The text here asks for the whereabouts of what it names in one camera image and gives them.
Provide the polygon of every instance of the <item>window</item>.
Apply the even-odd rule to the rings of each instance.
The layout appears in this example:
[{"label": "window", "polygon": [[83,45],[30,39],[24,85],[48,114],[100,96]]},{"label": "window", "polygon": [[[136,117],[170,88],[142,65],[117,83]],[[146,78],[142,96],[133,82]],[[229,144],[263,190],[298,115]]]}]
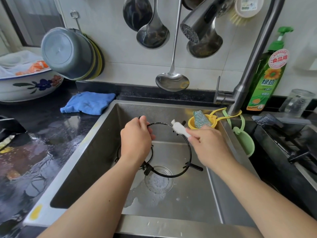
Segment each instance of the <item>window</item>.
[{"label": "window", "polygon": [[1,0],[23,46],[40,47],[43,36],[64,27],[54,0]]}]

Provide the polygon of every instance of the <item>white sticker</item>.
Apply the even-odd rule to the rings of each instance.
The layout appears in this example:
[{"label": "white sticker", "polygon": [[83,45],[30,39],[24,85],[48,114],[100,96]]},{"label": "white sticker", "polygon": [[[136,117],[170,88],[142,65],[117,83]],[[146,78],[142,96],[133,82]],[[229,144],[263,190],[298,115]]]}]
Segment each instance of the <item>white sticker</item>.
[{"label": "white sticker", "polygon": [[241,0],[241,11],[256,11],[258,0]]},{"label": "white sticker", "polygon": [[270,68],[279,69],[287,64],[289,59],[289,51],[287,49],[280,49],[272,54],[268,65]]}]

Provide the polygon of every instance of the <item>red and white round sticker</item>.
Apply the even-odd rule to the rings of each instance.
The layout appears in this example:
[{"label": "red and white round sticker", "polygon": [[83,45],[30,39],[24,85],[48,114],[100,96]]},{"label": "red and white round sticker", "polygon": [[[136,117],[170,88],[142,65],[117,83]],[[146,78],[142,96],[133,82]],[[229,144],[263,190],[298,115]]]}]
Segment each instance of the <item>red and white round sticker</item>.
[{"label": "red and white round sticker", "polygon": [[287,64],[288,59],[289,51],[287,49],[280,49],[272,54],[268,61],[268,65],[270,68],[279,69]]}]

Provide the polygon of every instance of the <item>dish soap bottle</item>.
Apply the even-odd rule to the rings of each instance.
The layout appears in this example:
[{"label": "dish soap bottle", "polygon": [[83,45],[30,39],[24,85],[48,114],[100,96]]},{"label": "dish soap bottle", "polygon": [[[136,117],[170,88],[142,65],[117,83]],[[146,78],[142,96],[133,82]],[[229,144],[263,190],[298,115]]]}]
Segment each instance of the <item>dish soap bottle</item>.
[{"label": "dish soap bottle", "polygon": [[292,27],[280,27],[279,38],[272,42],[259,61],[249,92],[242,105],[242,111],[252,114],[260,113],[275,91],[289,59],[288,50],[284,49],[283,36],[292,32]]}]

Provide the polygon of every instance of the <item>blue cloth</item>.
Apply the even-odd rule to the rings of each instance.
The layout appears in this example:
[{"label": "blue cloth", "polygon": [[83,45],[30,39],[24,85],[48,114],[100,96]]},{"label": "blue cloth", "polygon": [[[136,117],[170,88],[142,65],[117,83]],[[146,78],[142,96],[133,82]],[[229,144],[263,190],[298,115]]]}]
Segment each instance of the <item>blue cloth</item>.
[{"label": "blue cloth", "polygon": [[90,115],[101,115],[102,111],[116,97],[115,94],[98,94],[91,92],[83,92],[73,96],[64,108],[62,113],[83,112]]}]

